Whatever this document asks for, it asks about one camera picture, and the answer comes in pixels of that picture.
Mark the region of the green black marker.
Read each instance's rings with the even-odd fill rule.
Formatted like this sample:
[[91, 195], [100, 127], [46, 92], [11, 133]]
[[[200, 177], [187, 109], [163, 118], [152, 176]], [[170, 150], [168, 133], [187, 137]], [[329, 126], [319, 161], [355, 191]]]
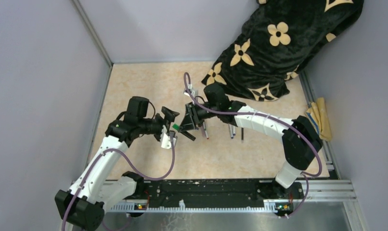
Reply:
[[192, 140], [192, 141], [196, 140], [196, 137], [194, 135], [190, 134], [187, 131], [182, 131], [181, 134], [184, 135], [185, 137], [187, 137], [188, 139]]

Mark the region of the green cap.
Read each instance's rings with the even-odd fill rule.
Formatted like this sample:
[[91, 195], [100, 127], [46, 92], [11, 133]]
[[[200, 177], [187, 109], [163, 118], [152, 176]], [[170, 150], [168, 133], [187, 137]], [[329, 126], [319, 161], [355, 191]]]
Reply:
[[175, 130], [179, 130], [180, 127], [177, 125], [177, 124], [173, 124], [172, 127], [175, 129]]

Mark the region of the blue cap white marker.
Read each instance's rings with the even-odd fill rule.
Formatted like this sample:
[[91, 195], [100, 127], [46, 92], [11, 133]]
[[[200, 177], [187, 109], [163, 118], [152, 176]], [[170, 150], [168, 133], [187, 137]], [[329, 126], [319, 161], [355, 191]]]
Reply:
[[228, 125], [228, 128], [229, 128], [230, 138], [234, 139], [234, 137], [236, 136], [235, 127], [233, 125]]

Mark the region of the thin black pen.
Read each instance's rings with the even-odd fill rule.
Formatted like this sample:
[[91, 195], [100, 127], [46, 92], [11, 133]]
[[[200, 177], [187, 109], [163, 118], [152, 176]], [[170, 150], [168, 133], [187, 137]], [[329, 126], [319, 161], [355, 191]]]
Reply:
[[244, 143], [244, 134], [245, 134], [245, 132], [244, 132], [244, 128], [241, 128], [241, 143]]

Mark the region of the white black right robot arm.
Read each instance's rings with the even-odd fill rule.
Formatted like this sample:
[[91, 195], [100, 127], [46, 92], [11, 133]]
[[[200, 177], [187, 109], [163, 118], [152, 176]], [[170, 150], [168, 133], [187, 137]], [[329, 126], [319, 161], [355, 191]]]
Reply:
[[204, 88], [207, 101], [193, 101], [185, 105], [185, 116], [178, 132], [190, 136], [190, 131], [203, 125], [204, 121], [217, 117], [221, 122], [249, 128], [279, 140], [283, 144], [285, 162], [275, 176], [272, 192], [278, 198], [286, 198], [291, 185], [318, 156], [323, 142], [305, 116], [296, 119], [277, 117], [262, 113], [246, 103], [230, 100], [221, 85], [214, 83]]

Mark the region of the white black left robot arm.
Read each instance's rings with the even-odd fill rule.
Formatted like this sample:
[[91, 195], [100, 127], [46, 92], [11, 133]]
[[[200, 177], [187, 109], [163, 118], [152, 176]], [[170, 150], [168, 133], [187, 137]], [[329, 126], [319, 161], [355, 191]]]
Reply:
[[[85, 231], [95, 231], [103, 221], [105, 213], [121, 200], [131, 197], [138, 199], [144, 193], [144, 180], [163, 180], [172, 171], [175, 163], [177, 137], [170, 125], [179, 115], [166, 107], [160, 113], [147, 117], [149, 99], [140, 96], [130, 98], [126, 111], [119, 113], [111, 122], [102, 143], [83, 173], [72, 183], [68, 190], [59, 190], [55, 203], [62, 219], [61, 230], [67, 224], [75, 225]], [[132, 142], [143, 136], [153, 135], [164, 149], [172, 151], [169, 170], [161, 177], [149, 177], [141, 173], [126, 156]], [[126, 172], [112, 185], [104, 183], [112, 169], [123, 157], [132, 172]]]

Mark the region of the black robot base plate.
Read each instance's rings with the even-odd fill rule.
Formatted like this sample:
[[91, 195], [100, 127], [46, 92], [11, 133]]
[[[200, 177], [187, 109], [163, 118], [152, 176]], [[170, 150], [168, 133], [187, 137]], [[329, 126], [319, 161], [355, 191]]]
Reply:
[[300, 182], [283, 188], [274, 179], [194, 179], [142, 181], [126, 201], [147, 202], [149, 208], [256, 208], [269, 199], [302, 199]]

